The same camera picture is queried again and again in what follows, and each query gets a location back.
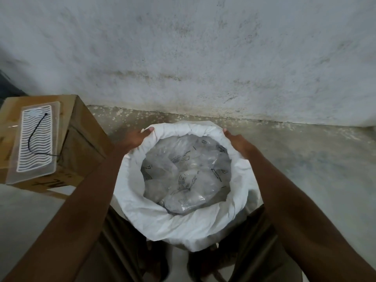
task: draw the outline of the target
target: cardboard box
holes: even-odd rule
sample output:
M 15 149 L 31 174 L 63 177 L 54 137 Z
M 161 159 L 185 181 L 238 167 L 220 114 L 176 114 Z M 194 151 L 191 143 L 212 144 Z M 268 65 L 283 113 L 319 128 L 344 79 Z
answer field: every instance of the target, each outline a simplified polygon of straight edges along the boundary
M 9 158 L 19 125 L 21 108 L 60 102 L 56 172 L 15 183 L 13 186 L 54 197 L 63 194 L 48 189 L 77 186 L 111 152 L 113 144 L 78 95 L 7 98 L 0 110 L 0 183 L 5 183 Z

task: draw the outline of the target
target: floor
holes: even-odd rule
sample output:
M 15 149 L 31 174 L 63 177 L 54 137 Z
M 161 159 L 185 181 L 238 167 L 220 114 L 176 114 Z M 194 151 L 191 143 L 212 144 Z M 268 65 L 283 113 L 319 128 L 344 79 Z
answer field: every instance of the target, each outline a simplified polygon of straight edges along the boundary
M 113 141 L 152 123 L 211 120 L 241 133 L 326 213 L 354 249 L 376 268 L 376 132 L 371 128 L 316 126 L 205 118 L 89 106 Z M 62 200 L 0 186 L 0 280 L 30 247 Z M 190 281 L 187 253 L 172 248 L 167 281 Z M 232 268 L 222 270 L 228 279 Z M 94 248 L 77 281 L 104 281 Z

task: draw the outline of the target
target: person's left arm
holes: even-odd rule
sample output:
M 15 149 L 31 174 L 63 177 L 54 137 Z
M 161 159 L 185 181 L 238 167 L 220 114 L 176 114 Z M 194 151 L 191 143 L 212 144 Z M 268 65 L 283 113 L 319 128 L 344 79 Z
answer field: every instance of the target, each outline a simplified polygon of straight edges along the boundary
M 18 264 L 8 281 L 73 281 L 97 240 L 114 192 L 117 174 L 131 149 L 154 128 L 128 133 L 76 188 Z

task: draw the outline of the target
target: black cord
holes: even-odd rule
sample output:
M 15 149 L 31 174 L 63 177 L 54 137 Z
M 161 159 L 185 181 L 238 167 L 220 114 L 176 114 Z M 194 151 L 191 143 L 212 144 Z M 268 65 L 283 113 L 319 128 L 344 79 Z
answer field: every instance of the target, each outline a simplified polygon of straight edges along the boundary
M 39 125 L 41 124 L 41 122 L 43 121 L 44 117 L 47 116 L 48 113 L 44 113 L 44 116 L 39 120 L 39 123 L 36 125 L 35 129 L 33 130 L 33 132 L 31 133 L 30 137 L 29 137 L 29 140 L 27 141 L 27 148 L 29 149 L 29 151 L 33 154 L 36 154 L 36 155 L 50 155 L 50 156 L 58 156 L 58 155 L 54 155 L 54 154 L 49 154 L 49 153 L 38 153 L 38 152 L 33 152 L 31 149 L 30 149 L 30 140 L 31 140 L 31 137 L 34 135 L 36 129 L 39 127 Z

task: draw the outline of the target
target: white sack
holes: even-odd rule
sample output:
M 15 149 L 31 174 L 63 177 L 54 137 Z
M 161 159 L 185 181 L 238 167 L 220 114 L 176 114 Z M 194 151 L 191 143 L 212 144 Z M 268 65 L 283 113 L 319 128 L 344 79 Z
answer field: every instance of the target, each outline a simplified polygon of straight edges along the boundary
M 114 190 L 124 214 L 117 212 L 152 241 L 165 240 L 183 245 L 190 251 L 200 251 L 222 240 L 230 229 L 245 220 L 246 215 L 260 205 L 260 193 L 251 165 L 231 145 L 222 129 L 212 122 L 178 122 L 153 124 L 154 131 L 142 144 L 124 156 Z M 195 210 L 187 215 L 171 215 L 160 205 L 144 198 L 145 182 L 141 164 L 146 153 L 158 140 L 170 136 L 209 136 L 225 147 L 231 159 L 230 193 L 225 202 Z M 247 203 L 251 191 L 251 202 Z

